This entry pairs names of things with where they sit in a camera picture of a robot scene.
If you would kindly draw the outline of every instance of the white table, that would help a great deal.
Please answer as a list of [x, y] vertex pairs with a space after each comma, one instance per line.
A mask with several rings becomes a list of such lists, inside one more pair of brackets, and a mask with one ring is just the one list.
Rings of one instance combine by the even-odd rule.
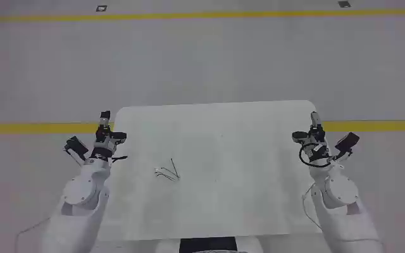
[[[301, 206], [312, 179], [291, 139], [309, 129], [312, 111], [309, 101], [121, 109], [114, 131], [128, 138], [116, 156], [128, 159], [111, 169], [98, 239], [317, 232]], [[170, 158], [178, 182], [154, 175]]]

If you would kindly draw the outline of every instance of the black base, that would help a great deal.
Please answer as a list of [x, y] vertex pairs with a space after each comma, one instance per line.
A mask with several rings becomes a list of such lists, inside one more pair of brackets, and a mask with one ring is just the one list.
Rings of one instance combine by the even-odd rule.
[[212, 237], [181, 239], [179, 253], [193, 253], [205, 250], [237, 251], [235, 237]]

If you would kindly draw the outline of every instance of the yellow floor line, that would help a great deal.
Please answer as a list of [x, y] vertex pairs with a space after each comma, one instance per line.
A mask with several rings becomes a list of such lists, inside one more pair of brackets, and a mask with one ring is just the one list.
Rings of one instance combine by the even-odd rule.
[[79, 22], [113, 20], [167, 20], [190, 18], [268, 18], [304, 16], [395, 16], [405, 9], [342, 9], [316, 11], [205, 11], [191, 13], [129, 13], [99, 15], [0, 16], [0, 22]]
[[[327, 132], [402, 132], [405, 120], [324, 121]], [[3, 123], [0, 134], [95, 133], [97, 123]]]

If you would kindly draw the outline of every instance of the black cable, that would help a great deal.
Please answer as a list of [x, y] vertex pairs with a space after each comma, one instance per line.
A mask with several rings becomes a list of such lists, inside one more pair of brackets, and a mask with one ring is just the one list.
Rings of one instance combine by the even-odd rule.
[[128, 156], [112, 157], [111, 160], [115, 163], [117, 160], [124, 160], [126, 158], [128, 158]]
[[310, 167], [315, 167], [315, 168], [325, 168], [325, 167], [329, 166], [330, 163], [327, 163], [327, 164], [324, 164], [324, 165], [316, 165], [316, 164], [311, 164], [311, 163], [307, 163], [307, 162], [304, 161], [304, 159], [302, 158], [302, 152], [303, 152], [303, 150], [304, 150], [307, 146], [309, 146], [309, 145], [315, 145], [315, 146], [317, 146], [317, 145], [319, 145], [319, 144], [316, 144], [316, 143], [308, 143], [308, 144], [302, 145], [302, 147], [299, 149], [299, 159], [301, 160], [301, 162], [302, 162], [303, 164], [305, 164], [305, 165], [308, 165], [308, 166], [310, 166]]
[[171, 161], [171, 163], [173, 165], [173, 168], [175, 168], [175, 172], [176, 172], [176, 175], [177, 175], [178, 179], [180, 179], [179, 175], [177, 174], [176, 166], [175, 166], [175, 163], [173, 162], [173, 159], [170, 158], [170, 161]]

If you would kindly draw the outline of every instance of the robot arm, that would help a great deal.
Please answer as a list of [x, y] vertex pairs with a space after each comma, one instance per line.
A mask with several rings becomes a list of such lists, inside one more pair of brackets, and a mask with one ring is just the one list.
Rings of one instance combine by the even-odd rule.
[[42, 239], [43, 253], [90, 252], [96, 241], [109, 197], [108, 188], [104, 186], [110, 171], [108, 159], [115, 153], [116, 146], [124, 143], [127, 137], [126, 133], [111, 131], [109, 117], [109, 111], [101, 113], [89, 158], [84, 158], [88, 150], [77, 138], [67, 141], [65, 151], [71, 154], [71, 149], [84, 163], [80, 174], [66, 184], [63, 196], [51, 216]]
[[[344, 176], [341, 161], [351, 154], [351, 147], [359, 137], [349, 133], [335, 146], [340, 153], [332, 156], [318, 113], [311, 113], [312, 125], [308, 133], [294, 132], [292, 139], [301, 144], [299, 157], [309, 166], [315, 183], [311, 196], [320, 229], [333, 253], [381, 253], [383, 245], [374, 224], [361, 203], [358, 188]], [[305, 162], [302, 152], [309, 158]]]

